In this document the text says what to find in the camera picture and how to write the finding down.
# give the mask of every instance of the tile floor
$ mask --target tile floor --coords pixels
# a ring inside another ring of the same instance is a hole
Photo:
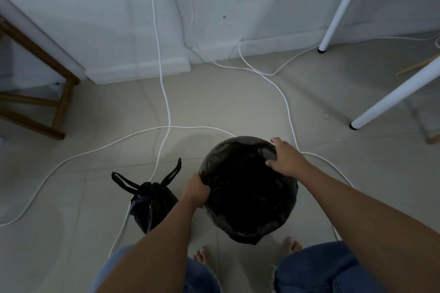
[[[363,129],[348,128],[352,119],[409,77],[397,77],[396,71],[435,52],[431,41],[337,45],[324,55],[303,55],[273,81],[289,100],[303,150],[323,155],[360,190],[440,231],[436,215],[440,146],[424,143],[427,134],[440,130],[439,79]],[[249,62],[272,71],[294,53],[250,57]],[[202,64],[164,82],[175,125],[209,125],[237,135],[292,141],[281,97],[255,74]],[[42,121],[50,119],[47,108],[27,113]],[[0,136],[5,138],[0,146],[0,221],[18,214],[44,175],[61,160],[166,123],[159,79],[109,85],[82,82],[75,88],[63,141],[0,121]],[[29,212],[16,224],[0,228],[2,291],[86,292],[107,258],[130,199],[110,174],[114,170],[136,182],[148,180],[164,134],[164,130],[143,133],[58,169]],[[207,152],[227,138],[212,130],[173,129],[154,180],[162,179],[181,157],[182,171],[171,184],[179,195]],[[322,162],[311,161],[337,177]],[[225,292],[263,293],[268,291],[271,264],[286,235],[304,246],[334,239],[324,213],[302,186],[288,222],[257,246],[230,240],[198,210],[188,254],[208,245]],[[141,236],[130,219],[121,245]]]

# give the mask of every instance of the forearm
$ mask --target forearm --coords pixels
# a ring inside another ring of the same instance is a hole
[[[96,293],[180,293],[196,207],[179,201],[113,269]]]
[[[434,230],[315,167],[300,181],[360,263],[388,290],[440,286],[440,235]]]

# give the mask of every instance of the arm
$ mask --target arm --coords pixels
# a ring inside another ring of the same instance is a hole
[[[391,292],[440,287],[440,235],[421,222],[334,179],[279,138],[266,164],[299,180],[358,261]]]
[[[168,216],[136,243],[96,293],[181,293],[191,220],[209,193],[210,188],[194,174]]]

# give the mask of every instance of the trash bin liner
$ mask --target trash bin liner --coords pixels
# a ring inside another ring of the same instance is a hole
[[[181,168],[182,160],[179,158],[177,166],[160,184],[145,182],[137,185],[119,173],[113,172],[111,174],[113,181],[122,189],[134,194],[131,200],[130,214],[134,216],[136,223],[145,234],[160,224],[177,203],[176,196],[168,189],[167,185],[176,177]]]
[[[275,146],[260,138],[225,140],[209,152],[199,175],[211,193],[205,208],[213,223],[237,242],[257,244],[281,227],[295,206],[297,181],[266,166]]]

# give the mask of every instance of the baseboard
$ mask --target baseboard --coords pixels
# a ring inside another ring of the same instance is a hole
[[[440,19],[404,22],[404,25],[402,22],[396,21],[354,24],[339,27],[331,44],[384,36],[407,35],[408,33],[421,33],[439,28]],[[326,30],[311,30],[269,38],[247,39],[240,43],[240,50],[244,56],[254,56],[270,52],[310,48],[317,46],[321,42]],[[204,62],[238,58],[237,43],[238,41],[227,41],[213,45],[199,45],[201,48],[199,55]],[[191,52],[188,53],[188,58],[192,64],[202,62],[200,58]]]
[[[189,72],[191,65],[187,57],[175,57],[162,60],[162,74],[172,75]],[[129,81],[159,76],[157,60],[127,64],[113,68],[89,69],[85,74],[96,84]]]

